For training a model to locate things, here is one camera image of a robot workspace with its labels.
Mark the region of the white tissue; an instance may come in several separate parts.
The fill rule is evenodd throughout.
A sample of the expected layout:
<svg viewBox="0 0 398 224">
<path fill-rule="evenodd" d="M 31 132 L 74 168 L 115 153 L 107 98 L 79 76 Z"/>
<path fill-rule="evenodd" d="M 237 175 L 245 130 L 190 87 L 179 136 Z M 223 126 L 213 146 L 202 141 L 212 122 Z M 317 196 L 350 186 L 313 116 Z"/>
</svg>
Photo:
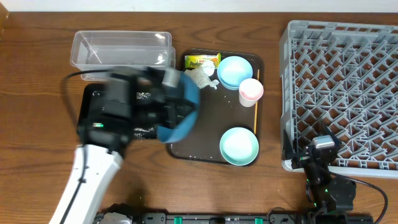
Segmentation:
<svg viewBox="0 0 398 224">
<path fill-rule="evenodd" d="M 185 73 L 196 83 L 199 89 L 203 89 L 206 86 L 217 89 L 217 85 L 220 83 L 217 79 L 211 80 L 210 77 L 214 74 L 215 64 L 207 60 L 201 64 L 198 68 L 193 70 L 185 70 Z"/>
</svg>

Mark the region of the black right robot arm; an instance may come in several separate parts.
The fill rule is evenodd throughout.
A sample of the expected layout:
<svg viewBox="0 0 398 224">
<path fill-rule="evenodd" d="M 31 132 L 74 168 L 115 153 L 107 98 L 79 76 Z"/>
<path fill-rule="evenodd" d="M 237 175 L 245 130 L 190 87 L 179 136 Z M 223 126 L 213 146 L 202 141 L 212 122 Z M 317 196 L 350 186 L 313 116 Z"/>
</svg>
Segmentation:
<svg viewBox="0 0 398 224">
<path fill-rule="evenodd" d="M 286 131 L 283 132 L 283 156 L 293 169 L 303 169 L 307 177 L 307 197 L 315 208 L 301 218 L 302 223 L 347 223 L 345 212 L 353 209 L 356 184 L 332 176 L 328 165 L 338 155 L 341 141 L 322 124 L 322 134 L 313 138 L 302 152 L 294 152 Z"/>
</svg>

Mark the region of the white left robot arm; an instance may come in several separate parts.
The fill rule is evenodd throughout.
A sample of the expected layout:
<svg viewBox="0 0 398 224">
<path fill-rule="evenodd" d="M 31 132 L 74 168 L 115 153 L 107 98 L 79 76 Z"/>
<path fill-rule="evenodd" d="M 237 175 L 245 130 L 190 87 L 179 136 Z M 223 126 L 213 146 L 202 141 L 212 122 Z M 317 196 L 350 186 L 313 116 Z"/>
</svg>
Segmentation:
<svg viewBox="0 0 398 224">
<path fill-rule="evenodd" d="M 114 67 L 106 81 L 85 87 L 75 115 L 60 85 L 63 102 L 76 125 L 80 144 L 51 223 L 91 223 L 104 194 L 121 168 L 126 149 L 148 129 L 164 143 L 175 143 L 193 129 L 200 108 L 200 89 L 174 68 Z"/>
</svg>

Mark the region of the dark blue plate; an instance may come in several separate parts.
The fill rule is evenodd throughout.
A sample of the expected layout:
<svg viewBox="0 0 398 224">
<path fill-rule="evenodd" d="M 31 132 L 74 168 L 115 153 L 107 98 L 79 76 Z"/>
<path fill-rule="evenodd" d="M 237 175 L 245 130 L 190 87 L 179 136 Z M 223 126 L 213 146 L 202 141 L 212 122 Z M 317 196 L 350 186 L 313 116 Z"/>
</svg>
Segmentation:
<svg viewBox="0 0 398 224">
<path fill-rule="evenodd" d="M 195 82 L 184 72 L 179 71 L 178 88 L 171 93 L 179 96 L 168 107 L 171 118 L 168 125 L 157 127 L 157 137 L 162 143 L 173 143 L 183 140 L 195 125 L 200 108 L 200 89 Z"/>
</svg>

